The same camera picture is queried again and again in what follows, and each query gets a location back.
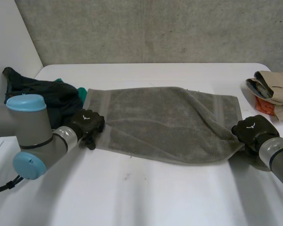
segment white table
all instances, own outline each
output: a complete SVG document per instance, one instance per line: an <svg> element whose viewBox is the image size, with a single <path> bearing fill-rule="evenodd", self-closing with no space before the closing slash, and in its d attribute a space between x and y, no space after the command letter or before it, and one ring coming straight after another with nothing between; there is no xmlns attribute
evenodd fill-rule
<svg viewBox="0 0 283 226"><path fill-rule="evenodd" d="M178 86L237 96L258 114L245 80L260 64L50 65L36 79L75 87ZM283 122L271 120L283 137ZM14 138L0 148L0 185L15 176ZM0 194L0 226L283 226L283 184L235 157L178 166L103 150L68 153L46 175Z"/></svg>

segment concrete wall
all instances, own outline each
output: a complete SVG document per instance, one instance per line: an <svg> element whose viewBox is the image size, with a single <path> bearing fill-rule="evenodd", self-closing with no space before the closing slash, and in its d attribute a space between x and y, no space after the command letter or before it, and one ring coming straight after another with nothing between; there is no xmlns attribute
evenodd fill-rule
<svg viewBox="0 0 283 226"><path fill-rule="evenodd" d="M44 65L256 62L283 71L283 0L16 0Z"/></svg>
<svg viewBox="0 0 283 226"><path fill-rule="evenodd" d="M0 105L3 104L6 79L5 67L34 78L43 68L19 10L13 0L0 0Z"/></svg>

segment dark green cloth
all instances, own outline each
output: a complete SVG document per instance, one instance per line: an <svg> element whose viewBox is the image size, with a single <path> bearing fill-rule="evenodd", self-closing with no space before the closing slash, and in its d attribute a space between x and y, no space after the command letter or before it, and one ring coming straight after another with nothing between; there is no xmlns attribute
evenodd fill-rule
<svg viewBox="0 0 283 226"><path fill-rule="evenodd" d="M82 100L83 104L85 103L85 99L86 99L86 96L87 96L87 90L83 87L80 87L77 89L77 91L79 92L79 97L80 99Z"/></svg>

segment folded clothes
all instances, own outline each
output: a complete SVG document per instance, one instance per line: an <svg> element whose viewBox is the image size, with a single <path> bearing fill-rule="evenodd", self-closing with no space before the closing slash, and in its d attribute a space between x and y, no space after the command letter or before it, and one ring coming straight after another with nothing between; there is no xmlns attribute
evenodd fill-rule
<svg viewBox="0 0 283 226"><path fill-rule="evenodd" d="M257 110L283 120L283 73L259 71L254 74L254 79L247 79L246 84L256 96Z"/></svg>
<svg viewBox="0 0 283 226"><path fill-rule="evenodd" d="M231 133L242 119L236 97L177 87L89 89L84 109L103 115L97 148L152 160L203 165L243 147Z"/></svg>

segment black fabric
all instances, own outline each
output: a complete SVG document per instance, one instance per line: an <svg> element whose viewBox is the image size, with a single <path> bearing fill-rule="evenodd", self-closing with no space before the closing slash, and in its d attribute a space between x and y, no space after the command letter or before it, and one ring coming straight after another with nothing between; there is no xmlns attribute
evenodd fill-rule
<svg viewBox="0 0 283 226"><path fill-rule="evenodd" d="M3 74L8 81L4 103L22 94L43 96L52 129L70 122L71 116L83 107L77 89L67 83L26 78L10 67L5 68Z"/></svg>

